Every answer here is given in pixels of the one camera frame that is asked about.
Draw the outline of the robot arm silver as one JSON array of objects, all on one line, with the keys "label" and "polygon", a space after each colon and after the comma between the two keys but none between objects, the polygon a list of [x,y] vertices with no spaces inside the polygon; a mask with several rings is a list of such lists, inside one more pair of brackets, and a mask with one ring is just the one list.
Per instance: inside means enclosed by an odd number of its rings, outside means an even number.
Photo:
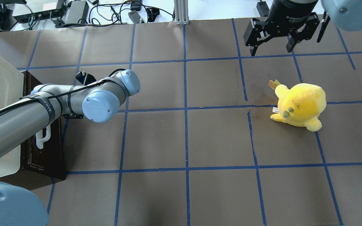
[{"label": "robot arm silver", "polygon": [[256,55],[261,44],[276,37],[290,37],[286,50],[292,52],[298,43],[312,39],[318,27],[321,27],[317,38],[320,42],[330,21],[342,30],[362,30],[362,0],[322,0],[322,19],[313,11],[317,3],[317,0],[273,1],[267,19],[251,19],[244,33],[244,44],[251,56]]},{"label": "robot arm silver", "polygon": [[[107,122],[126,99],[140,92],[132,70],[115,70],[85,85],[45,84],[0,109],[0,158],[64,115]],[[49,214],[33,192],[0,182],[0,226],[46,226]]]}]

